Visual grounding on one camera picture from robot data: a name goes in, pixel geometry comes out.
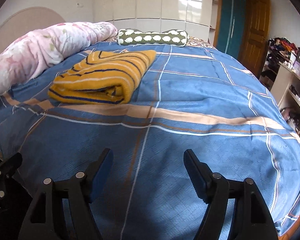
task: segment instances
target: brown wooden door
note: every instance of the brown wooden door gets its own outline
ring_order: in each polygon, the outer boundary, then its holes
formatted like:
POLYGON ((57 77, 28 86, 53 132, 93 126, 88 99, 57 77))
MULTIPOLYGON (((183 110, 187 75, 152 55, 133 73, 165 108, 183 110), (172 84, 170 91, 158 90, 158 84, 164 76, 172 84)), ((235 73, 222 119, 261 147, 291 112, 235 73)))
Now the brown wooden door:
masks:
POLYGON ((245 34, 242 39, 239 62, 258 76, 270 25, 270 0, 247 0, 245 34))

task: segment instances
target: door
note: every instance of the door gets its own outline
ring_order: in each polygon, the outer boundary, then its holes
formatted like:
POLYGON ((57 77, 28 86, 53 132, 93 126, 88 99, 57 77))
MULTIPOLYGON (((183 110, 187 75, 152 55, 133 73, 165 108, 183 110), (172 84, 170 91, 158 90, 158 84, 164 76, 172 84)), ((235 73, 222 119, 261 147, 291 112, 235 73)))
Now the door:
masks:
POLYGON ((247 1, 247 31, 243 38, 238 61, 255 76, 262 69, 262 59, 270 25, 270 0, 247 1))
POLYGON ((246 0, 222 0, 217 49, 238 59, 246 21, 246 0))

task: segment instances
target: pink floral blanket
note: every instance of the pink floral blanket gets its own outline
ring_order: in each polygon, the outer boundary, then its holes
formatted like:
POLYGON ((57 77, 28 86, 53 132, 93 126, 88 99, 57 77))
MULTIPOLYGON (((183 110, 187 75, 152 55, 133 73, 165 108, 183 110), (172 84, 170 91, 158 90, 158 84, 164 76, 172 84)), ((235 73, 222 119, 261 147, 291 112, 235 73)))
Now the pink floral blanket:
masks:
POLYGON ((0 95, 66 57, 117 34, 108 22, 60 23, 18 38, 0 54, 0 95))

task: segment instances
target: striped sweater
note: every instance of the striped sweater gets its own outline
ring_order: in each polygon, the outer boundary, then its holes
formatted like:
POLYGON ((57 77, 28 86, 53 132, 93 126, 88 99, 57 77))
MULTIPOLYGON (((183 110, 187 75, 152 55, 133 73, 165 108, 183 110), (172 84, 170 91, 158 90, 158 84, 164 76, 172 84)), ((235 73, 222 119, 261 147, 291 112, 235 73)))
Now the striped sweater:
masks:
POLYGON ((155 56, 154 50, 93 52, 57 76, 48 95, 63 103, 126 104, 155 56))

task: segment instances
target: silver bolt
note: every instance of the silver bolt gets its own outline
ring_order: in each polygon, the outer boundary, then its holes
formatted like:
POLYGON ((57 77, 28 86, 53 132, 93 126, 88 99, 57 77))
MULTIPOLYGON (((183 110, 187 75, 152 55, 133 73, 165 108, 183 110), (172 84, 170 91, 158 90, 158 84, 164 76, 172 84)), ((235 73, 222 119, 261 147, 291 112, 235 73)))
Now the silver bolt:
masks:
POLYGON ((84 177, 84 172, 80 171, 75 175, 78 179, 81 179, 84 177))
POLYGON ((44 179, 43 183, 46 184, 46 185, 48 185, 48 184, 51 183, 51 179, 50 178, 46 178, 46 179, 44 179))
POLYGON ((246 178, 246 183, 252 185, 252 184, 253 184, 253 179, 251 179, 251 178, 246 178))
POLYGON ((220 179, 221 178, 221 174, 218 172, 214 172, 212 173, 212 177, 214 177, 215 179, 220 179))
POLYGON ((0 191, 0 197, 4 197, 4 192, 2 190, 0 191))

